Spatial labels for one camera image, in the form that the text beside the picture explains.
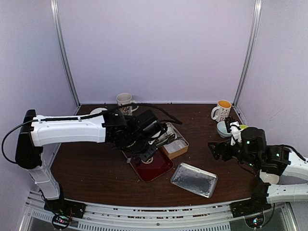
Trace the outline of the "black tongs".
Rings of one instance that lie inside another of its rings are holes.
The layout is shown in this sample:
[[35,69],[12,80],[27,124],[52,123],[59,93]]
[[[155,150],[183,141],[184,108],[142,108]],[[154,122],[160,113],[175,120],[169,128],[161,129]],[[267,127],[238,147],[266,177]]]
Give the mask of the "black tongs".
[[153,155],[159,148],[163,147],[164,145],[168,145],[174,142],[176,138],[178,137],[174,133],[174,134],[166,135],[163,138],[156,139],[155,141],[149,144],[148,149],[146,151],[139,153],[139,154],[133,154],[130,157],[126,157],[127,163],[131,163],[132,160],[147,162],[149,159],[153,157]]

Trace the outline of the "beige illustrated tin lid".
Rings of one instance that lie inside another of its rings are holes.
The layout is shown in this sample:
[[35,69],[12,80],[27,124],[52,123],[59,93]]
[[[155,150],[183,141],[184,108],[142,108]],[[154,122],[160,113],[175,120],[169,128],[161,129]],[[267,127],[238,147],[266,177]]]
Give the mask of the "beige illustrated tin lid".
[[180,163],[170,182],[196,195],[210,198],[213,195],[218,176],[200,168]]

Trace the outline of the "dark red lacquer tray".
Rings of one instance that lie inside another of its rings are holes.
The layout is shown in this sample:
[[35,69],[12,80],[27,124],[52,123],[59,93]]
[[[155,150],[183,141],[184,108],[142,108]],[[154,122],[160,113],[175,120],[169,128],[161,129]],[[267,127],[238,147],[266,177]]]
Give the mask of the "dark red lacquer tray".
[[158,149],[154,156],[147,162],[131,159],[129,164],[134,169],[140,180],[144,182],[153,181],[170,171],[174,166],[173,161],[169,159],[161,149]]

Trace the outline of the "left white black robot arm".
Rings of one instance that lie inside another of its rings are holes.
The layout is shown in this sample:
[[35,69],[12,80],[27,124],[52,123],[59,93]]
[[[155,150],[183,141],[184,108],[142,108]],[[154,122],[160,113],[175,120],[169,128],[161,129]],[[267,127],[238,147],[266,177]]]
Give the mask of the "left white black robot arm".
[[102,110],[80,116],[42,116],[27,111],[18,136],[15,161],[29,171],[41,189],[45,203],[59,214],[69,210],[61,185],[41,159],[43,146],[54,143],[110,143],[114,149],[136,155],[142,161],[150,159],[157,146],[154,141],[167,131],[152,110],[139,116],[123,115],[118,110]]

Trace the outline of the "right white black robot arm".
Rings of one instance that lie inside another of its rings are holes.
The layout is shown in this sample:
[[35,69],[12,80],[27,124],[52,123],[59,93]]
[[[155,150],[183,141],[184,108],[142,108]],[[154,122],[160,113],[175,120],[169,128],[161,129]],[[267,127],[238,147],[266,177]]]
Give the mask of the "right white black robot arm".
[[257,212],[266,204],[279,202],[300,202],[308,200],[308,184],[278,185],[262,179],[264,175],[286,176],[308,180],[308,159],[301,156],[288,145],[269,145],[257,148],[253,141],[236,143],[230,141],[212,141],[208,147],[214,159],[228,161],[236,159],[259,174],[260,182],[251,198],[247,200],[247,209]]

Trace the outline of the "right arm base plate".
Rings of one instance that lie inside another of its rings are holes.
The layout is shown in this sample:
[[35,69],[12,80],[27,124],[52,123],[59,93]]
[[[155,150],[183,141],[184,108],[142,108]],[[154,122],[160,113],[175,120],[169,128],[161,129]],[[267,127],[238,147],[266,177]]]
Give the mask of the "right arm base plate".
[[230,204],[230,209],[234,218],[248,216],[251,214],[261,213],[264,210],[271,209],[271,204],[268,204],[263,199],[247,199]]

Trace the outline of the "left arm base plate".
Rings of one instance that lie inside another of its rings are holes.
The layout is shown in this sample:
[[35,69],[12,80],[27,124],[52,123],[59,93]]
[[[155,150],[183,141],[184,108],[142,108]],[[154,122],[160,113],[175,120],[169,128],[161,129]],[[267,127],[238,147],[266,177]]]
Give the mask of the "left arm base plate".
[[46,200],[44,209],[54,215],[83,218],[86,204],[70,200]]

